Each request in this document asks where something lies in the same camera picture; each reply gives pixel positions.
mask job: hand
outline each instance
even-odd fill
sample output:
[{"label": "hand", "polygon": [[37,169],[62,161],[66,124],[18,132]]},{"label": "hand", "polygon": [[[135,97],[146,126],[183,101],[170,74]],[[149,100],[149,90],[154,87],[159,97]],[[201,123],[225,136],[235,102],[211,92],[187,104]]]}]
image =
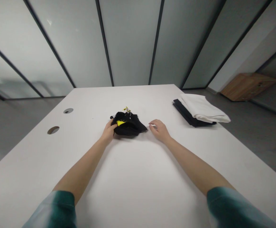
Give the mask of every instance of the hand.
[{"label": "hand", "polygon": [[117,124],[111,126],[113,119],[111,119],[105,126],[104,131],[99,140],[108,145],[114,137],[114,129],[118,127]]},{"label": "hand", "polygon": [[160,120],[155,119],[151,121],[149,124],[150,130],[153,133],[153,135],[163,143],[166,143],[167,140],[172,138],[165,124],[162,123]]}]

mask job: glass panel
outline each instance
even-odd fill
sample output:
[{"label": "glass panel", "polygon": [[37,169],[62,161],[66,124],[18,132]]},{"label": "glass panel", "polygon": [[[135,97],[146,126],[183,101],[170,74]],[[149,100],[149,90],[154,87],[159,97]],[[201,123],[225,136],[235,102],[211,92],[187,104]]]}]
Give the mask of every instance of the glass panel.
[{"label": "glass panel", "polygon": [[100,1],[116,86],[147,85],[161,0]]},{"label": "glass panel", "polygon": [[185,82],[184,89],[207,85],[265,2],[265,0],[226,1]]},{"label": "glass panel", "polygon": [[219,0],[165,1],[151,84],[180,87]]},{"label": "glass panel", "polygon": [[23,1],[0,1],[0,51],[43,96],[73,89]]},{"label": "glass panel", "polygon": [[39,97],[39,95],[1,57],[0,95],[4,98]]},{"label": "glass panel", "polygon": [[76,87],[112,86],[95,0],[30,2]]}]

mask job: left hand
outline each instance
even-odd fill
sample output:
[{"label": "left hand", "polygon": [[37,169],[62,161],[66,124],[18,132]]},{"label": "left hand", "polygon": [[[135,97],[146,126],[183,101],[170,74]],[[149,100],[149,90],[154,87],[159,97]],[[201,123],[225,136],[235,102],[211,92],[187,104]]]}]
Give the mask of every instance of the left hand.
[{"label": "left hand", "polygon": [[103,141],[106,145],[108,145],[114,137],[114,129],[118,127],[117,124],[111,126],[113,119],[111,119],[105,126],[104,131],[99,140]]}]

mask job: stack of folded clothes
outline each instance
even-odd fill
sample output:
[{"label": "stack of folded clothes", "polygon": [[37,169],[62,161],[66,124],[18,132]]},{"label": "stack of folded clothes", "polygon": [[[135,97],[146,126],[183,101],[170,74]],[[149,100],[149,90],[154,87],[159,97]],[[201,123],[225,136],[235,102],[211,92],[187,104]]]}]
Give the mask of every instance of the stack of folded clothes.
[{"label": "stack of folded clothes", "polygon": [[228,123],[230,118],[220,109],[211,105],[205,96],[181,94],[174,100],[174,107],[193,127],[214,125],[217,122]]}]

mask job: forearm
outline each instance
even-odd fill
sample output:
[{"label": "forearm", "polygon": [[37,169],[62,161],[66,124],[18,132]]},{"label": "forearm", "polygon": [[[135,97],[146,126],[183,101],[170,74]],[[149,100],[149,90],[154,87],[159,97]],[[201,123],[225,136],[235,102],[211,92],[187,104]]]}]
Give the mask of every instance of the forearm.
[{"label": "forearm", "polygon": [[166,140],[164,143],[204,195],[207,195],[207,192],[214,187],[224,186],[234,189],[219,172],[173,138]]},{"label": "forearm", "polygon": [[68,191],[75,197],[75,205],[85,191],[107,144],[98,140],[62,177],[53,191]]}]

